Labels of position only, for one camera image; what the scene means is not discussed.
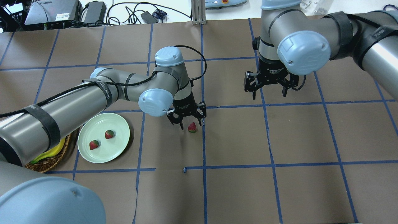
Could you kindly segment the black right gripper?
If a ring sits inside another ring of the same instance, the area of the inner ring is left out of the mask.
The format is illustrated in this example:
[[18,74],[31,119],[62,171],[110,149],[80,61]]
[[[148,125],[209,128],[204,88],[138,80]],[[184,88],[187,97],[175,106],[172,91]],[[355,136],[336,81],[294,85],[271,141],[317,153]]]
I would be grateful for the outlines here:
[[246,71],[243,89],[252,93],[256,99],[257,90],[266,85],[281,85],[283,97],[287,96],[288,89],[300,90],[299,76],[289,72],[280,60],[271,60],[263,56],[258,57],[257,72]]

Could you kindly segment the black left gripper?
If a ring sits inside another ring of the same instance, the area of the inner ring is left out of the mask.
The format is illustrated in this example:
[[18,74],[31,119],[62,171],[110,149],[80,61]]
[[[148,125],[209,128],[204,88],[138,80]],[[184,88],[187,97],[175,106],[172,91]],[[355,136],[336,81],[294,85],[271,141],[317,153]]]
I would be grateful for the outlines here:
[[198,120],[199,126],[203,126],[203,118],[207,117],[205,101],[195,102],[193,91],[187,88],[176,94],[173,100],[173,109],[167,111],[167,118],[171,124],[178,124],[184,130],[183,118],[193,116]]

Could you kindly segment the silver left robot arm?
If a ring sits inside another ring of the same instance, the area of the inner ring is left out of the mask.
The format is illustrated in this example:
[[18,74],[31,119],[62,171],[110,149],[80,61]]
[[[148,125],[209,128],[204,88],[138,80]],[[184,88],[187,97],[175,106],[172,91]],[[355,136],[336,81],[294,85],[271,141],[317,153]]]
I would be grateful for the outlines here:
[[81,84],[20,111],[2,114],[1,223],[105,224],[100,197],[74,180],[42,174],[24,165],[55,147],[119,99],[138,103],[153,117],[173,124],[206,117],[204,102],[195,102],[180,46],[155,54],[150,76],[113,68],[96,68]]

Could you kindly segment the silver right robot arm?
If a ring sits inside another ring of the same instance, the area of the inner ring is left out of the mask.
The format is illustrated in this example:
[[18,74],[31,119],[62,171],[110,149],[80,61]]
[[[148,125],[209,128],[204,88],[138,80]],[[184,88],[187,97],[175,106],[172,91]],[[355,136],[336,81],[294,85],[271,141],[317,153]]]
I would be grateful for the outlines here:
[[299,76],[352,57],[397,99],[397,11],[336,12],[309,19],[299,6],[300,0],[262,1],[261,33],[252,43],[259,66],[257,72],[245,73],[246,92],[255,98],[263,86],[280,84],[286,96],[288,89],[299,88]]

